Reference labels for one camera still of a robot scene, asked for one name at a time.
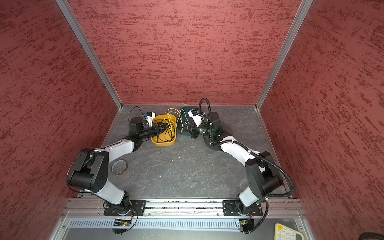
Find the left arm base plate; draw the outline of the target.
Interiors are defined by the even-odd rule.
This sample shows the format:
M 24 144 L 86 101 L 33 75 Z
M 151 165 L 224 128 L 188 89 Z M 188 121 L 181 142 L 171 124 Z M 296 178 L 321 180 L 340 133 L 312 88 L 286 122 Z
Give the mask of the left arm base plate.
M 128 200 L 127 202 L 121 202 L 119 205 L 104 202 L 104 216 L 142 216 L 146 203 L 146 200 Z

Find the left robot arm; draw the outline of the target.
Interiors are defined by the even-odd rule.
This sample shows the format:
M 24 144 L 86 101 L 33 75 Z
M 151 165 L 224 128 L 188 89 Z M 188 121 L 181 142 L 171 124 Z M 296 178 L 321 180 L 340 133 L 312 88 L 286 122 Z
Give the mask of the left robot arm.
M 169 128 L 168 124 L 163 123 L 153 124 L 147 129 L 139 127 L 114 144 L 98 149 L 83 149 L 68 170 L 67 186 L 96 195 L 118 215 L 131 214 L 133 207 L 128 193 L 108 179 L 109 163 L 138 150 L 143 141 L 157 137 Z

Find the black cable spool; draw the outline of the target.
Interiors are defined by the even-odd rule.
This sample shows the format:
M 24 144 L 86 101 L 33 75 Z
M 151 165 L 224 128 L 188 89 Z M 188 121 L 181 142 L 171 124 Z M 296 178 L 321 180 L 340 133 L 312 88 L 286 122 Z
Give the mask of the black cable spool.
M 230 136 L 231 136 L 231 134 L 229 134 L 228 132 L 224 131 L 224 132 L 221 132 L 221 133 L 217 133 L 216 135 L 213 135 L 211 142 L 210 142 L 209 136 L 203 136 L 203 138 L 204 138 L 204 143 L 206 144 L 206 146 L 209 149 L 214 150 L 214 151 L 222 151 L 220 142 L 224 138 L 230 137 Z

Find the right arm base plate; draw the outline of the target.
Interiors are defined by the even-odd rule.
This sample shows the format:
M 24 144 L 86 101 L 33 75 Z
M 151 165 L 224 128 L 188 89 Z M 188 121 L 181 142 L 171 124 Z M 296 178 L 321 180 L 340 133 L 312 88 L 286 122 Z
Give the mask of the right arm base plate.
M 263 211 L 260 205 L 256 203 L 245 207 L 240 200 L 223 200 L 223 213 L 224 216 L 262 216 Z

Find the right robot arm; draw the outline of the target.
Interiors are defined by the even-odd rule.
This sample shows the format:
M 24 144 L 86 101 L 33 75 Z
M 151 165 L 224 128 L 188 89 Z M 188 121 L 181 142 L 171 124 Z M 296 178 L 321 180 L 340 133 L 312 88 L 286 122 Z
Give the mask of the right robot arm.
M 209 148 L 231 155 L 245 167 L 248 186 L 237 195 L 235 201 L 235 209 L 240 214 L 249 212 L 252 206 L 259 204 L 283 184 L 271 154 L 267 151 L 254 151 L 237 141 L 225 131 L 218 113 L 205 115 L 198 109 L 192 109 L 186 118 L 181 121 L 183 132 L 194 139 L 203 136 Z

